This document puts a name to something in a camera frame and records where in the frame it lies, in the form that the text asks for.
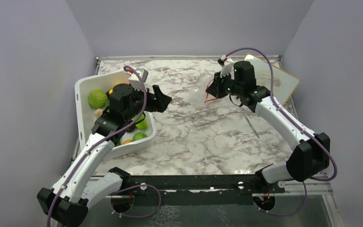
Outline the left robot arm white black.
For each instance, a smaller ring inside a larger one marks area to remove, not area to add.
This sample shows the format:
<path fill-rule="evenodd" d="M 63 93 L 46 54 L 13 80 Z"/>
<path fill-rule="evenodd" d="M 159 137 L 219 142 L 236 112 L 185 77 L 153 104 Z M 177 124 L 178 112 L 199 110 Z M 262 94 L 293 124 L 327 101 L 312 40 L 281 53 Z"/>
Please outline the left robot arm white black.
<path fill-rule="evenodd" d="M 153 93 L 145 88 L 135 90 L 130 84 L 118 84 L 109 94 L 109 105 L 95 121 L 80 155 L 66 173 L 51 187 L 37 194 L 47 226 L 56 220 L 66 227 L 78 227 L 89 208 L 106 195 L 129 190 L 130 175 L 119 168 L 110 170 L 101 180 L 86 187 L 103 158 L 119 143 L 128 128 L 134 126 L 144 112 L 164 112 L 172 98 L 153 85 Z"/>

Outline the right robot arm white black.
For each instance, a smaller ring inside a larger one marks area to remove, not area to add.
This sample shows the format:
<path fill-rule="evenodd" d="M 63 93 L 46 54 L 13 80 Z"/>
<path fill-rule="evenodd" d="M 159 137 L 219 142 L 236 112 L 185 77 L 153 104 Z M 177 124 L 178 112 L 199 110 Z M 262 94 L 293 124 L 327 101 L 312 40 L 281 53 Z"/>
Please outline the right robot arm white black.
<path fill-rule="evenodd" d="M 266 192 L 273 183 L 285 180 L 303 182 L 330 164 L 330 138 L 325 133 L 306 129 L 271 95 L 268 88 L 256 83 L 255 71 L 249 61 L 220 63 L 206 92 L 216 98 L 236 96 L 241 105 L 265 119 L 293 151 L 285 162 L 269 165 L 255 173 L 254 187 Z"/>

